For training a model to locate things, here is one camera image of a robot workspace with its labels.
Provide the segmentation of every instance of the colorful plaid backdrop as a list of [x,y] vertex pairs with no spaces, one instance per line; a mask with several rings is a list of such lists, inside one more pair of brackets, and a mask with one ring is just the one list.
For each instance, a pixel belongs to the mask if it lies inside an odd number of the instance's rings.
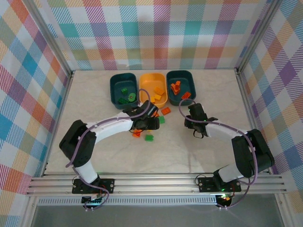
[[54,130],[67,76],[21,0],[0,6],[0,226],[20,220]]
[[250,103],[303,224],[303,0],[284,0],[244,70]]
[[266,0],[35,2],[73,69],[116,70],[234,68]]

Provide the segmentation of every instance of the green block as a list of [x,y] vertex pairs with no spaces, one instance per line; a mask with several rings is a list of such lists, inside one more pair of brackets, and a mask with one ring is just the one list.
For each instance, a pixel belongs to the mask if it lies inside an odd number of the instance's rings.
[[135,93],[130,93],[128,96],[128,101],[131,103],[136,99],[136,94]]
[[164,124],[164,123],[165,123],[164,116],[160,116],[160,117],[158,117],[158,118],[159,118],[160,124]]
[[145,141],[153,142],[153,136],[152,135],[146,135]]
[[127,93],[128,93],[128,92],[127,92],[127,88],[123,88],[121,91],[122,91],[122,94],[123,94],[123,95],[127,95]]
[[128,104],[128,101],[125,100],[125,99],[123,99],[123,98],[119,98],[119,99],[118,99],[118,103],[119,103],[119,104]]

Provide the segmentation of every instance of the mounting plate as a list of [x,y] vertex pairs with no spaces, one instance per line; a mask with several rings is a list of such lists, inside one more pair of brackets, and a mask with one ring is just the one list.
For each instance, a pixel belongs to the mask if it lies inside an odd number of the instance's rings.
[[[218,192],[218,188],[214,184],[212,177],[199,177],[198,178],[199,192]],[[221,189],[222,192],[241,192],[240,182],[233,180],[226,183]]]
[[[97,186],[105,188],[110,194],[114,192],[115,180],[114,179],[99,179]],[[80,179],[73,181],[72,194],[99,194],[100,189],[87,186]]]

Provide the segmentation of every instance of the aluminum rail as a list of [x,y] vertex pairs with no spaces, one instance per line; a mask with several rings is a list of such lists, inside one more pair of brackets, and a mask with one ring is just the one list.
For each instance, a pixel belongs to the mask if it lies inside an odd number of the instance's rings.
[[[164,196],[164,195],[220,195],[224,192],[200,193],[194,183],[196,174],[99,174],[100,178],[114,178],[115,189],[111,196]],[[57,173],[33,178],[27,191],[28,196],[80,196],[72,194],[75,174]],[[247,186],[241,184],[243,194]],[[282,176],[263,172],[250,187],[249,194],[286,193]]]

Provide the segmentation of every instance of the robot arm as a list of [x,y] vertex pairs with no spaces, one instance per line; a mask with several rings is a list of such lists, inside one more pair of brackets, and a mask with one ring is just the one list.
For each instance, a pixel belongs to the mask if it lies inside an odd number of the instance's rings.
[[[221,123],[214,117],[207,118],[207,115],[200,103],[190,105],[188,109],[190,115],[187,117],[190,119]],[[185,119],[184,125],[190,129],[194,129],[194,135],[195,132],[201,133],[202,138],[204,136],[216,137],[231,142],[235,157],[235,163],[227,165],[214,172],[213,180],[218,189],[221,189],[226,183],[232,180],[242,177],[250,178],[255,174],[253,156],[248,142],[242,134],[238,133],[237,131],[222,127],[219,124],[194,123],[187,119]],[[248,136],[255,149],[258,163],[258,172],[261,172],[274,165],[274,158],[261,132],[257,129],[250,131],[241,130],[241,132],[245,133]]]
[[[147,105],[148,101],[141,106],[123,110],[112,118],[138,115],[145,110]],[[84,133],[84,131],[92,126],[95,126],[84,136],[72,164],[85,182],[98,186],[99,176],[94,170],[90,160],[95,144],[122,131],[129,131],[133,129],[157,130],[160,125],[159,119],[152,117],[156,111],[158,111],[158,108],[151,103],[146,114],[132,119],[113,120],[99,126],[97,125],[99,122],[90,122],[85,124],[81,120],[77,120],[71,125],[64,138],[60,142],[59,147],[65,156],[71,160],[80,136]]]

